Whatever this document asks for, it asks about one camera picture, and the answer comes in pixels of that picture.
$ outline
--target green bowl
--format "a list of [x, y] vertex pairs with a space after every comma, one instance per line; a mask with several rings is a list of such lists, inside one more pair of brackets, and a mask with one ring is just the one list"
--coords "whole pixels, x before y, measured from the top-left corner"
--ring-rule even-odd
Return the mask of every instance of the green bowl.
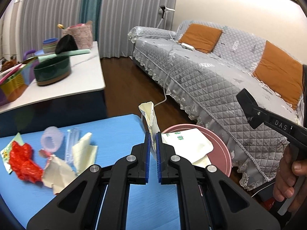
[[70, 75], [71, 72], [70, 60], [67, 55], [45, 60], [34, 68], [34, 76], [39, 86], [58, 82]]

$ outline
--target finger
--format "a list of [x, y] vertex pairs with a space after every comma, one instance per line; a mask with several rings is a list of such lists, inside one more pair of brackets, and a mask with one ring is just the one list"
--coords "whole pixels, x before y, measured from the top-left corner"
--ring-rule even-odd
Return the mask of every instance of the finger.
[[289, 145], [284, 150], [283, 157], [285, 158], [286, 163], [291, 163], [291, 151]]
[[290, 213], [297, 211], [300, 206], [303, 204], [304, 200], [307, 196], [307, 179], [303, 183], [302, 187], [300, 188], [299, 192], [297, 193], [296, 197], [294, 198], [293, 202], [288, 208]]
[[275, 200], [279, 202], [282, 202], [285, 199], [285, 197], [282, 195], [282, 192], [280, 192], [280, 190], [277, 188], [276, 184], [274, 184], [273, 196]]
[[296, 176], [307, 176], [307, 159], [303, 161], [295, 161], [292, 164], [292, 171]]
[[279, 171], [279, 175], [276, 176], [276, 186], [284, 197], [291, 198], [294, 193], [294, 189], [283, 180], [280, 174], [281, 172]]
[[293, 187], [296, 181], [296, 177], [291, 170], [291, 164], [286, 162], [286, 158], [283, 157], [279, 162], [279, 173], [283, 180], [290, 186]]

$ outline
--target sofa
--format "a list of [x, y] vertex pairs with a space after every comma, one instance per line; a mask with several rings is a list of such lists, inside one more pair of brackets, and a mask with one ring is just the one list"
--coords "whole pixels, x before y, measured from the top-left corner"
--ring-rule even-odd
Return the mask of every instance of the sofa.
[[[211, 53], [184, 49], [177, 42], [190, 24], [223, 32]], [[243, 88], [258, 105], [302, 124], [302, 96], [296, 109], [256, 79], [266, 40], [232, 27], [202, 21], [183, 21], [177, 31], [134, 27], [128, 34], [133, 59], [153, 80], [165, 86], [190, 119], [213, 131], [227, 145], [232, 166], [243, 174], [240, 184], [252, 190], [274, 179], [286, 138], [262, 124], [252, 129], [236, 99]]]

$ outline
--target wooden floor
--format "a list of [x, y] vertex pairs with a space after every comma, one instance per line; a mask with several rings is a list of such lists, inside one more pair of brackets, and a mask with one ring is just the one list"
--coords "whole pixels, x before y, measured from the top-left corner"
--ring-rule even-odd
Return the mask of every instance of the wooden floor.
[[[152, 101], [154, 104], [164, 99], [162, 88], [130, 58], [102, 59], [102, 71], [106, 83], [105, 98], [109, 117], [126, 114], [141, 115], [139, 105]], [[180, 123], [192, 123], [185, 111], [170, 97], [155, 107], [158, 126], [161, 131]], [[239, 184], [242, 174], [232, 168], [230, 178]]]

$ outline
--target white marble tabletop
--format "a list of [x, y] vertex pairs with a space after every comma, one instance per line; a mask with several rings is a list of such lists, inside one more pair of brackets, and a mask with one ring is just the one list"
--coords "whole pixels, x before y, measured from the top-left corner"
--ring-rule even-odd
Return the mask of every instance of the white marble tabletop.
[[0, 113], [41, 101], [105, 88], [97, 42], [93, 43], [91, 53], [71, 56], [70, 64], [72, 73], [67, 78], [48, 86], [38, 86], [36, 80], [33, 80], [17, 100], [1, 106]]

